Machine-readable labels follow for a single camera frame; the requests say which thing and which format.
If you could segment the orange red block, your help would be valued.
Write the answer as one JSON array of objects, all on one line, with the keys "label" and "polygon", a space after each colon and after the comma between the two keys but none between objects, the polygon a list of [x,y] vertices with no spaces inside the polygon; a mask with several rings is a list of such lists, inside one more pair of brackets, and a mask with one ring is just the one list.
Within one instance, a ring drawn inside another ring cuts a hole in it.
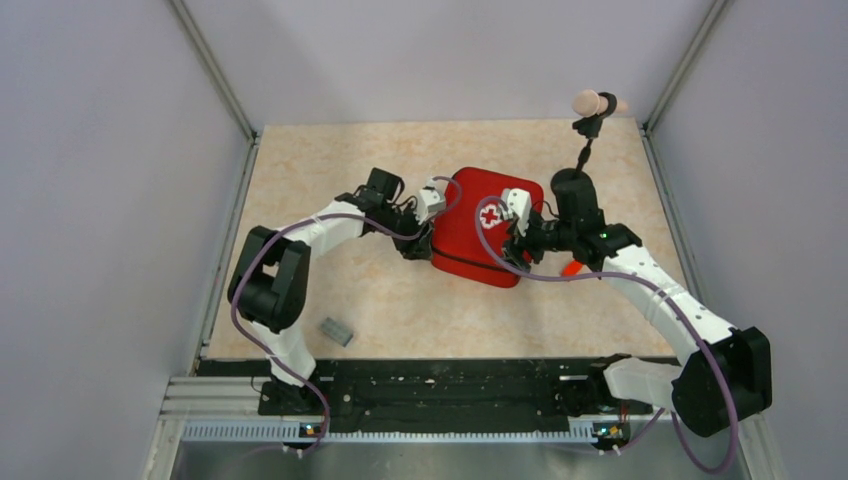
[{"label": "orange red block", "polygon": [[581,262],[572,260],[561,270],[561,275],[563,277],[573,277],[580,274],[583,268],[584,265]]}]

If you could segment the grey blue pill blister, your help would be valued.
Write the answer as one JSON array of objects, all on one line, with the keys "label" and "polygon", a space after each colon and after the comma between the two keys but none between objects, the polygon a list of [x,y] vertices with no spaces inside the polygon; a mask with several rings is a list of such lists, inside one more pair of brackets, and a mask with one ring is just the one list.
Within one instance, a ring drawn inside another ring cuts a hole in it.
[{"label": "grey blue pill blister", "polygon": [[347,347],[354,338],[354,331],[349,326],[330,317],[320,323],[319,330],[342,347]]}]

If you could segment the black microphone stand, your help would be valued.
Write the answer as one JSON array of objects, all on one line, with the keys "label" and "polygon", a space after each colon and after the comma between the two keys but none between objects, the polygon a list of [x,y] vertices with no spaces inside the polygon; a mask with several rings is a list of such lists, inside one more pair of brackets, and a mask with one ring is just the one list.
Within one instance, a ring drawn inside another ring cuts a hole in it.
[{"label": "black microphone stand", "polygon": [[579,119],[572,123],[572,129],[586,139],[586,144],[578,155],[577,165],[570,180],[577,179],[588,163],[592,145],[600,134],[603,122],[614,114],[627,113],[629,103],[609,92],[586,89],[574,98],[572,109],[579,116]]}]

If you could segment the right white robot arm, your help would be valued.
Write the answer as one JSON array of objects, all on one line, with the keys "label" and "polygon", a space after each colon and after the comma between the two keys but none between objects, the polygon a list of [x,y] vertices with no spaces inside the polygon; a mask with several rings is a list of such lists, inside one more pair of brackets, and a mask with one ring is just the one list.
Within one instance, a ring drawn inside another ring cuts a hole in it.
[{"label": "right white robot arm", "polygon": [[591,178],[577,169],[551,182],[553,219],[528,191],[505,188],[494,204],[509,223],[496,260],[531,277],[547,252],[568,252],[588,277],[618,291],[671,347],[674,365],[617,354],[599,360],[586,385],[589,404],[612,412],[625,400],[665,408],[690,431],[709,437],[773,403],[771,345],[756,327],[740,329],[710,311],[653,258],[629,227],[606,221]]}]

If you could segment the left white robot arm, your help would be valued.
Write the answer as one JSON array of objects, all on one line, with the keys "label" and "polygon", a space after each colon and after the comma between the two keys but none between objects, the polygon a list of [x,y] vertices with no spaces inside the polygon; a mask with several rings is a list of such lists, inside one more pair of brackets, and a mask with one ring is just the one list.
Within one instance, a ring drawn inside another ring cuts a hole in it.
[{"label": "left white robot arm", "polygon": [[227,289],[234,324],[250,323],[242,334],[269,358],[273,377],[285,383],[283,401],[297,413],[314,410],[321,397],[320,386],[309,379],[316,361],[297,324],[312,260],[372,232],[389,236],[406,260],[432,256],[434,220],[446,209],[446,197],[429,180],[400,201],[404,185],[374,168],[365,184],[316,214],[278,229],[256,226],[245,238]]}]

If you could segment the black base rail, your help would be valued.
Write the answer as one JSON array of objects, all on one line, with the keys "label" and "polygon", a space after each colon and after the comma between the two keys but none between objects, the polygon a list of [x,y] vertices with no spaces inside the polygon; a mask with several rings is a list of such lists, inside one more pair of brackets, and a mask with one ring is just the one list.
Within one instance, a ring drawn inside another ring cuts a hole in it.
[{"label": "black base rail", "polygon": [[649,414],[596,397],[589,358],[320,360],[306,387],[263,384],[262,416],[320,416],[332,433],[566,432],[593,415]]}]

